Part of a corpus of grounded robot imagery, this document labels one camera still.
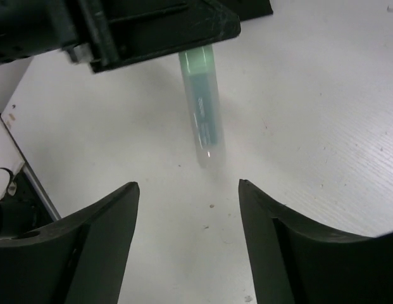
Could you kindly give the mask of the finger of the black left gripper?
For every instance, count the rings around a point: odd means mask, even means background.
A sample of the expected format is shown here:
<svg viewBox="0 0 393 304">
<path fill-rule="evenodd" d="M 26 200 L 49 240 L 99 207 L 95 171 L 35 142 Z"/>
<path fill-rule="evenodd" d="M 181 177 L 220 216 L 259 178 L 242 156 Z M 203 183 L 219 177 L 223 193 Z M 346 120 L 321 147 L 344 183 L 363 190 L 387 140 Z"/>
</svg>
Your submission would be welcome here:
<svg viewBox="0 0 393 304">
<path fill-rule="evenodd" d="M 218 1 L 79 1 L 101 73 L 225 41 L 240 32 L 239 17 Z"/>
</svg>

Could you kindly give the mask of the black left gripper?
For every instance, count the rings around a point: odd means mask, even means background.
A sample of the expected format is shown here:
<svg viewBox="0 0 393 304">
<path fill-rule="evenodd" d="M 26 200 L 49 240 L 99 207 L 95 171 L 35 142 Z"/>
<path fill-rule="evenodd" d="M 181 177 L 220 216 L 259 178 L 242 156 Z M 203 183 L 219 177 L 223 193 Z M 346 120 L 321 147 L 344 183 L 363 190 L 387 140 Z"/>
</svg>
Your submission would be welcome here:
<svg viewBox="0 0 393 304">
<path fill-rule="evenodd" d="M 0 1 L 0 65 L 88 40 L 78 1 Z"/>
</svg>

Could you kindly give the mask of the green highlighter marker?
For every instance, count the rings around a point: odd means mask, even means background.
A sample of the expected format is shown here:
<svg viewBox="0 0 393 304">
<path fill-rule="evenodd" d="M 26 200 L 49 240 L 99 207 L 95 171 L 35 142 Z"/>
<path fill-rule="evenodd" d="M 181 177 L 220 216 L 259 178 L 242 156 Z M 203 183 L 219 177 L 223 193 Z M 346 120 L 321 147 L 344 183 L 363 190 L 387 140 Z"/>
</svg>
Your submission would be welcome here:
<svg viewBox="0 0 393 304">
<path fill-rule="evenodd" d="M 197 47 L 178 54 L 197 160 L 202 168 L 225 159 L 213 47 Z"/>
</svg>

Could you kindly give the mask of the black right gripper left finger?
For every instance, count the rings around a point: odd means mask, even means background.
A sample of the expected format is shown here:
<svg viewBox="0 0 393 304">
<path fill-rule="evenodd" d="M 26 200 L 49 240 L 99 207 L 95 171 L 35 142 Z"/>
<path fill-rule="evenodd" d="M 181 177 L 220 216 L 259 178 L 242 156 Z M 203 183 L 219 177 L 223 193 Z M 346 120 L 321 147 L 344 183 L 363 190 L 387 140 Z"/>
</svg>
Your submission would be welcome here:
<svg viewBox="0 0 393 304">
<path fill-rule="evenodd" d="M 13 239 L 0 239 L 0 303 L 117 303 L 140 189 L 98 202 Z"/>
</svg>

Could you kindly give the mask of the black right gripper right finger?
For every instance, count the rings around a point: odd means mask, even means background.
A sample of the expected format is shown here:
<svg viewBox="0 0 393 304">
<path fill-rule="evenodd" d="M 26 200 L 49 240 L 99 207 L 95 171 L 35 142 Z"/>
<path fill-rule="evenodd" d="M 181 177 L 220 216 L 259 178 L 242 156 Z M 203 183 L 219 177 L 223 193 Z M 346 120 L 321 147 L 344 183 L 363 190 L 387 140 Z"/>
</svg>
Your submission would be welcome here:
<svg viewBox="0 0 393 304">
<path fill-rule="evenodd" d="M 393 232 L 329 227 L 248 180 L 238 192 L 258 303 L 393 303 Z"/>
</svg>

